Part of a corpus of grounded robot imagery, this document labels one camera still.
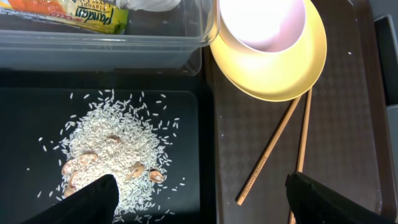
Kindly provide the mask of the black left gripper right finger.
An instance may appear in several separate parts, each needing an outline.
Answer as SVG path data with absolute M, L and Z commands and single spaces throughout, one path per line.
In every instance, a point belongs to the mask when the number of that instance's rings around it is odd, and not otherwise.
M 285 187 L 297 224 L 395 224 L 301 172 L 289 174 Z

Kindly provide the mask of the wooden chopstick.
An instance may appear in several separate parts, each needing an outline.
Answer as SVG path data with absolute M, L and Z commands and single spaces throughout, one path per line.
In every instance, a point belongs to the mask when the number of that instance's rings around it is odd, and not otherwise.
M 297 97 L 293 100 L 293 102 L 290 104 L 289 108 L 287 109 L 284 117 L 282 118 L 281 122 L 279 123 L 277 129 L 274 132 L 274 135 L 271 137 L 267 147 L 265 148 L 264 152 L 262 153 L 260 159 L 258 160 L 255 168 L 251 172 L 251 175 L 249 176 L 248 180 L 246 181 L 242 191 L 239 193 L 236 203 L 238 205 L 242 205 L 243 202 L 245 201 L 246 197 L 248 196 L 248 193 L 250 192 L 252 186 L 254 185 L 258 175 L 260 174 L 262 168 L 264 167 L 264 164 L 267 162 L 272 150 L 274 149 L 275 145 L 277 144 L 281 134 L 283 133 L 287 123 L 289 122 L 291 116 L 293 115 L 301 97 Z
M 305 103 L 305 112 L 303 116 L 303 125 L 302 125 L 302 132 L 300 137 L 300 147 L 298 150 L 298 158 L 297 158 L 297 172 L 303 172 L 303 165 L 305 160 L 305 150 L 307 145 L 307 135 L 308 135 L 308 124 L 310 121 L 310 107 L 312 102 L 312 92 L 313 88 L 309 89 L 307 93 L 307 99 Z

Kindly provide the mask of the white tissue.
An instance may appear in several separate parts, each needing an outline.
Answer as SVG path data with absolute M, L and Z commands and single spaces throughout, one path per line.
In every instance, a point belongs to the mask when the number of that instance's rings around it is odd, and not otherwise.
M 115 5 L 134 11 L 166 12 L 180 4 L 181 0 L 115 0 Z

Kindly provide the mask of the yellow plate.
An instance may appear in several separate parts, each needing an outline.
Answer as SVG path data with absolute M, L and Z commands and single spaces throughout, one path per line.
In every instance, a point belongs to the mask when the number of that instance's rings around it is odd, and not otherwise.
M 220 14 L 220 32 L 210 48 L 224 76 L 246 94 L 264 101 L 288 101 L 317 82 L 327 55 L 326 32 L 316 7 L 304 0 L 307 22 L 301 38 L 281 52 L 259 52 L 236 40 Z

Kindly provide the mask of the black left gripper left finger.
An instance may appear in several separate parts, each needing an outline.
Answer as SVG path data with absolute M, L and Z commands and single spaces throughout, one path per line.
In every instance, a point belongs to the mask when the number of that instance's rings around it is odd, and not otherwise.
M 108 224 L 118 203 L 116 179 L 106 174 L 22 224 Z

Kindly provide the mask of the white pink rice bowl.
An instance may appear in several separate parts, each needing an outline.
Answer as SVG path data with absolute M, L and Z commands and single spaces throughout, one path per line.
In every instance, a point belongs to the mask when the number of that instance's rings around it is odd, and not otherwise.
M 259 52 L 281 52 L 301 38 L 307 22 L 304 0 L 220 0 L 230 34 Z

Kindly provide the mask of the green snack wrapper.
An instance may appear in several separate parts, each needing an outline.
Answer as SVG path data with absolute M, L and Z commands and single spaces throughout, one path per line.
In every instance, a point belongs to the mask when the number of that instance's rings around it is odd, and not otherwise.
M 122 34 L 129 11 L 102 0 L 1 0 L 1 13 Z

